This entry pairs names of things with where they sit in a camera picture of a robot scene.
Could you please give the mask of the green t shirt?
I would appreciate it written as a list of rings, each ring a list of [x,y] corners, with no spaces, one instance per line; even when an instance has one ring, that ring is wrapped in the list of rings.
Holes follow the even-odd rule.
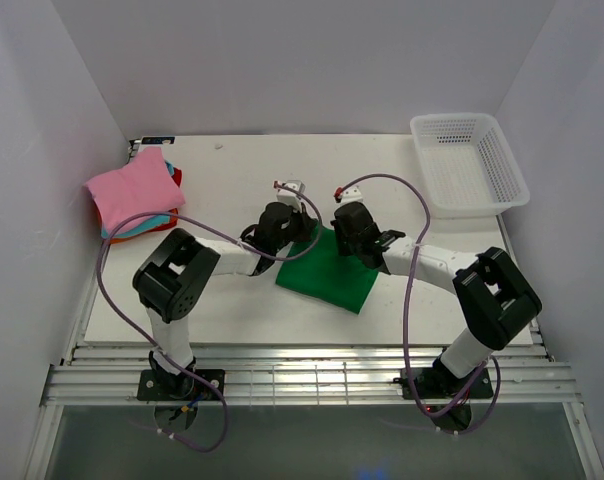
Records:
[[[335,232],[323,227],[318,243],[309,253],[282,263],[275,284],[359,314],[377,276],[377,271],[356,257],[340,256]]]

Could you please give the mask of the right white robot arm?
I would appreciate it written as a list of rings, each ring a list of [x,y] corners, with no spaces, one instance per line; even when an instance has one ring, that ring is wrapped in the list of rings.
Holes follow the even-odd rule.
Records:
[[[338,253],[378,272],[426,282],[454,295],[466,327],[414,379],[422,398],[456,397],[476,368],[504,349],[541,312],[542,302],[501,248],[482,253],[421,245],[396,230],[381,231],[361,202],[339,207],[332,221]]]

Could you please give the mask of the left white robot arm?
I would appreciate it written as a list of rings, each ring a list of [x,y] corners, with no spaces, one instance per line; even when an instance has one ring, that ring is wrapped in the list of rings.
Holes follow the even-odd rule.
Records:
[[[176,228],[145,260],[134,275],[133,288],[156,342],[149,354],[154,381],[170,398],[183,399],[193,390],[195,357],[188,315],[210,278],[258,276],[289,244],[311,241],[317,225],[303,204],[271,202],[258,222],[241,233],[238,245],[199,239]]]

